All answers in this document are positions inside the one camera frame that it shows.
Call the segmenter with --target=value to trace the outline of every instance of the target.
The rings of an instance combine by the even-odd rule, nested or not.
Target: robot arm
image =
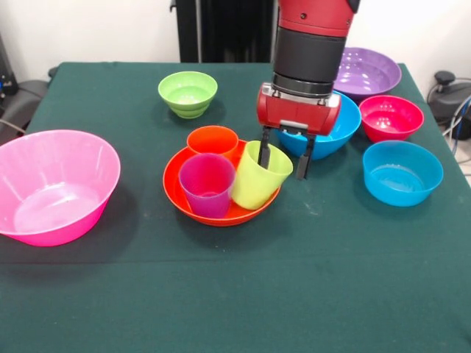
[[[258,163],[267,168],[270,129],[308,138],[297,177],[306,177],[317,135],[328,135],[340,111],[333,94],[347,35],[360,0],[279,0],[273,80],[258,95],[263,137]]]

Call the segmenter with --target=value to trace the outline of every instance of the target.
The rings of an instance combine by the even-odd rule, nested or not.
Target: stacked cups
[[[247,210],[257,210],[292,173],[293,163],[272,145],[269,167],[260,167],[260,141],[247,143],[239,162],[239,143],[245,142],[224,126],[204,126],[188,136],[188,148],[195,155],[183,164],[179,180],[196,215],[224,218],[231,199]]]

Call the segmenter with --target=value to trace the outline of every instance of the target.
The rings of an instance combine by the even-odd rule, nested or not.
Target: lime green bowl
[[[184,119],[195,119],[216,95],[216,80],[202,72],[181,71],[160,81],[158,91],[170,109]]]

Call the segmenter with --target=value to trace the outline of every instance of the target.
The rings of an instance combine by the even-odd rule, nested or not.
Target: yellow cup
[[[233,187],[233,201],[248,210],[257,210],[293,172],[293,163],[281,150],[269,144],[268,169],[257,163],[260,141],[247,143],[237,167]]]

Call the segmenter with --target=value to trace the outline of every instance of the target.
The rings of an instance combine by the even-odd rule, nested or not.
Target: blue bowl
[[[340,149],[361,124],[360,109],[355,102],[342,93],[336,93],[341,96],[341,108],[337,122],[328,136],[316,137],[312,154],[313,160],[320,160]],[[277,136],[281,144],[296,157],[303,155],[308,146],[308,139],[302,135],[293,135],[277,130]]]
[[[423,202],[443,180],[443,167],[426,149],[404,141],[384,141],[363,155],[368,191],[391,206],[410,207]]]

